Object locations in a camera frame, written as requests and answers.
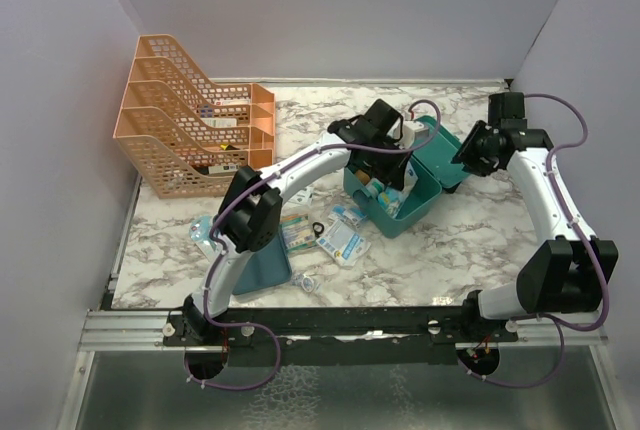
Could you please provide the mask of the white bottle green label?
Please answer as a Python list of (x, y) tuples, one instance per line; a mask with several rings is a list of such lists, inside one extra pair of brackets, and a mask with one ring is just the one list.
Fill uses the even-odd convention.
[(372, 178), (366, 185), (366, 189), (372, 198), (377, 198), (385, 188), (386, 185), (377, 178)]

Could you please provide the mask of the green medicine box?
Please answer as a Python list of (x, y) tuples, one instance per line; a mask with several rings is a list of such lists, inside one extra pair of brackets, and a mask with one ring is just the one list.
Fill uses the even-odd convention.
[(349, 168), (343, 173), (343, 188), (385, 237), (396, 238), (425, 217), (443, 192), (454, 193), (469, 176), (462, 164), (451, 162), (460, 146), (459, 139), (441, 125), (431, 142), (413, 153), (409, 163), (417, 181), (409, 186), (411, 192), (394, 217), (383, 207), (380, 193), (370, 192), (373, 184), (364, 185)]

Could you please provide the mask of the clear blue swab bag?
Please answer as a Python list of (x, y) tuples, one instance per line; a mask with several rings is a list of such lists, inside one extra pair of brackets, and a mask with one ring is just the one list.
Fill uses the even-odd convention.
[(385, 213), (391, 218), (395, 218), (405, 201), (409, 197), (415, 184), (418, 182), (418, 176), (413, 165), (408, 162), (404, 172), (404, 187), (402, 190), (397, 190), (391, 186), (387, 186), (377, 196), (377, 201), (383, 208)]

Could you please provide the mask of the small blue white box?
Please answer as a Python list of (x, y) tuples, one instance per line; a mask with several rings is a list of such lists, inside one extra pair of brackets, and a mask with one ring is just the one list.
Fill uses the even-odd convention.
[(368, 221), (367, 215), (357, 206), (336, 204), (330, 210), (330, 216), (354, 228)]

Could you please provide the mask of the white blue gauze pack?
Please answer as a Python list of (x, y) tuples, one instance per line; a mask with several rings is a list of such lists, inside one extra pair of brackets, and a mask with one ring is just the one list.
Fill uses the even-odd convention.
[(355, 266), (371, 247), (369, 240), (340, 220), (333, 222), (316, 239), (316, 243), (336, 264), (343, 267)]

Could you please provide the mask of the green orange bandage box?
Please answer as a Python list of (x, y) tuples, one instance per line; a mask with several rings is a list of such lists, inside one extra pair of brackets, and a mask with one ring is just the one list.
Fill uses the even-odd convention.
[(280, 228), (286, 251), (291, 254), (316, 246), (316, 234), (307, 214), (290, 214), (281, 219)]

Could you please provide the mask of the teal divided tray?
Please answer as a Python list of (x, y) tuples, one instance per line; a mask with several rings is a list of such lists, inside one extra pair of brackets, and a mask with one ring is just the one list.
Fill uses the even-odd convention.
[(252, 255), (232, 292), (234, 296), (265, 290), (290, 281), (291, 265), (281, 236)]

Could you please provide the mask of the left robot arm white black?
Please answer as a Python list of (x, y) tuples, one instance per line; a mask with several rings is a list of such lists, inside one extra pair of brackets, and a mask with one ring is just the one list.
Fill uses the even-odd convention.
[(279, 233), (283, 206), (320, 178), (361, 164), (387, 184), (402, 186), (415, 131), (401, 113), (381, 99), (362, 115), (332, 122), (311, 145), (259, 170), (240, 168), (206, 239), (212, 261), (200, 287), (188, 296), (182, 313), (195, 342), (214, 342), (224, 326), (232, 292), (250, 258)]

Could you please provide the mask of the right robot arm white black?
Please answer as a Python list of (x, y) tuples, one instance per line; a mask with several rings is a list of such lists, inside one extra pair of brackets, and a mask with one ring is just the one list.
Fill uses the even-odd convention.
[(555, 145), (544, 129), (529, 127), (521, 92), (492, 94), (486, 120), (477, 121), (452, 161), (479, 177), (504, 170), (518, 187), (539, 247), (515, 280), (477, 292), (477, 307), (459, 317), (461, 333), (481, 341), (495, 320), (549, 318), (578, 332), (599, 329), (610, 309), (609, 279), (619, 258), (611, 240), (599, 238), (586, 223), (563, 181), (560, 152), (582, 146)]

